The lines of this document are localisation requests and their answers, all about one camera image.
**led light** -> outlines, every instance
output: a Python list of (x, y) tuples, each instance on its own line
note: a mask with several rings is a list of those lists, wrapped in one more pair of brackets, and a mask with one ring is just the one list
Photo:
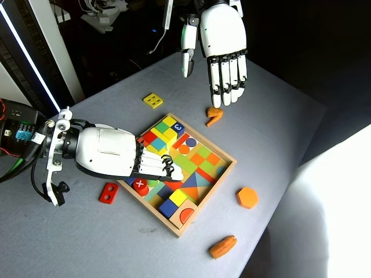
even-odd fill
[(45, 89), (46, 93), (48, 94), (50, 100), (52, 101), (52, 103), (54, 104), (54, 107), (57, 109), (58, 112), (60, 112), (60, 108), (58, 106), (58, 103), (56, 102), (56, 100), (54, 99), (52, 93), (50, 92), (49, 88), (47, 87), (45, 81), (42, 79), (41, 77), (41, 74), (40, 72), (38, 71), (35, 63), (33, 62), (31, 56), (28, 54), (28, 51), (26, 49), (26, 47), (24, 46), (21, 38), (19, 37), (16, 29), (14, 28), (13, 26), (13, 23), (12, 21), (10, 20), (8, 14), (6, 13), (4, 7), (2, 4), (0, 4), (0, 12), (1, 14), (3, 15), (9, 29), (11, 30), (11, 32), (13, 33), (13, 36), (16, 38), (16, 41), (18, 42), (19, 46), (21, 47), (21, 50), (23, 51), (23, 54), (25, 55), (26, 59), (28, 60), (30, 66), (32, 67), (32, 69), (34, 70), (37, 78), (39, 79), (41, 85), (43, 86), (43, 88)]

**wooden tray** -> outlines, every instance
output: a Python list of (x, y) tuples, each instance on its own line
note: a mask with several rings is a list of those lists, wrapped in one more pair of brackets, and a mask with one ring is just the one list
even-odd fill
[[(180, 123), (181, 125), (184, 126), (185, 128), (185, 133), (184, 134), (189, 134), (189, 136), (191, 138), (194, 138), (197, 142), (197, 145), (194, 147), (194, 148), (198, 148), (201, 149), (202, 147), (199, 147), (199, 144), (203, 145), (204, 147), (206, 147), (208, 150), (210, 150), (213, 154), (215, 154), (216, 156), (218, 156), (220, 158), (219, 162), (217, 162), (217, 164), (215, 164), (215, 168), (217, 167), (218, 163), (223, 163), (223, 166), (221, 167), (224, 167), (225, 170), (223, 173), (221, 173), (220, 175), (218, 175), (218, 177), (216, 177), (214, 175), (214, 180), (215, 180), (215, 183), (213, 185), (210, 185), (210, 189), (209, 189), (209, 192), (208, 193), (205, 193), (205, 195), (202, 196), (202, 199), (201, 200), (196, 200), (196, 199), (193, 199), (191, 198), (191, 195), (189, 195), (189, 199), (191, 199), (194, 203), (197, 204), (197, 208), (195, 209), (195, 211), (191, 214), (191, 216), (189, 217), (189, 219), (184, 223), (184, 225), (178, 229), (176, 226), (174, 226), (165, 216), (163, 216), (160, 211), (157, 210), (156, 207), (154, 207), (152, 205), (152, 203), (150, 203), (149, 201), (147, 201), (145, 199), (145, 197), (142, 197), (140, 196), (128, 183), (126, 183), (125, 181), (118, 181), (137, 201), (139, 201), (144, 207), (147, 208), (147, 210), (149, 210), (153, 215), (155, 215), (162, 223), (164, 223), (176, 236), (180, 237), (185, 231), (186, 229), (189, 227), (189, 225), (192, 223), (193, 219), (200, 213), (200, 211), (202, 210), (203, 206), (205, 205), (205, 203), (209, 200), (209, 198), (215, 193), (215, 191), (218, 189), (218, 187), (221, 185), (221, 183), (223, 182), (223, 179), (226, 178), (226, 176), (230, 173), (230, 171), (232, 170), (232, 168), (236, 165), (237, 161), (232, 158), (229, 154), (227, 154), (226, 152), (224, 152), (222, 149), (220, 149), (218, 146), (214, 145), (210, 140), (208, 140), (207, 138), (205, 138), (203, 135), (201, 135), (200, 133), (198, 133), (196, 130), (194, 130), (191, 126), (189, 126), (188, 124), (186, 124), (185, 122), (183, 122), (181, 119), (179, 119), (178, 117), (176, 117), (175, 115), (169, 113), (167, 114), (165, 117), (163, 117), (162, 119), (160, 119), (157, 123), (155, 123), (153, 126), (151, 126), (149, 129), (147, 129), (144, 133), (142, 133), (140, 135), (140, 137), (142, 137), (143, 135), (145, 135), (148, 131), (150, 131), (152, 128), (154, 128), (155, 126), (157, 126), (157, 124), (161, 123), (162, 120), (164, 120), (165, 118), (167, 118), (168, 116), (172, 117), (174, 120), (176, 120), (178, 123)], [(180, 136), (176, 143), (172, 144), (172, 146), (176, 146), (177, 145), (177, 142), (180, 141), (182, 139), (182, 136)], [(178, 153), (178, 150), (179, 148), (173, 148), (173, 147), (170, 147), (172, 148), (171, 151), (170, 151), (170, 155), (174, 152)], [(209, 162), (209, 159), (211, 160), (210, 157), (207, 157), (205, 158), (205, 161), (208, 160)], [(200, 171), (201, 169), (201, 166), (203, 165), (200, 164), (198, 165), (198, 168), (196, 171)], [(206, 163), (205, 162), (205, 165), (204, 165), (204, 169), (206, 166), (210, 166), (210, 163)]]

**orange food toy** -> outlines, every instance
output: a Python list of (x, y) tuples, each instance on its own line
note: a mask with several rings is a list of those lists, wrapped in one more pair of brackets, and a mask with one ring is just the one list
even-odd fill
[(218, 120), (223, 117), (223, 110), (220, 108), (214, 108), (210, 107), (207, 112), (208, 118), (211, 118), (211, 120), (206, 124), (207, 127), (215, 124)]
[(234, 236), (227, 236), (225, 239), (211, 247), (209, 252), (214, 259), (218, 259), (228, 253), (232, 247), (235, 246), (236, 242), (237, 239)]
[(244, 187), (237, 193), (237, 200), (241, 206), (252, 209), (259, 202), (259, 197), (254, 189)]

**blue label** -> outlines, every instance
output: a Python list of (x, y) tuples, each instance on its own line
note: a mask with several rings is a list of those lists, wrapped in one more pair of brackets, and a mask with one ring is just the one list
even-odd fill
[(24, 130), (18, 130), (17, 134), (16, 134), (16, 138), (18, 140), (30, 141), (31, 138), (32, 138), (32, 132), (24, 131)]

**gray table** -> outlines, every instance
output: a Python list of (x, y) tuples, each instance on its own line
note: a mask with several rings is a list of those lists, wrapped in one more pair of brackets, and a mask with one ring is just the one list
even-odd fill
[[(114, 204), (100, 203), (106, 181), (65, 160), (63, 171), (54, 175), (55, 182), (64, 180), (71, 188), (62, 207), (34, 192), (29, 171), (0, 185), (0, 277), (239, 276), (325, 110), (248, 62), (244, 96), (207, 128), (210, 93), (200, 51), (195, 61), (192, 76), (184, 79), (175, 53), (72, 107), (75, 118), (134, 134), (172, 112), (237, 159), (184, 235), (173, 236), (123, 189)], [(151, 92), (165, 100), (155, 110), (141, 100)], [(0, 161), (2, 173), (14, 162), (10, 157)], [(38, 183), (45, 180), (44, 165), (38, 165)], [(252, 210), (237, 203), (236, 192), (243, 186), (259, 194)], [(208, 248), (228, 235), (237, 237), (237, 245), (217, 261), (211, 259)]]

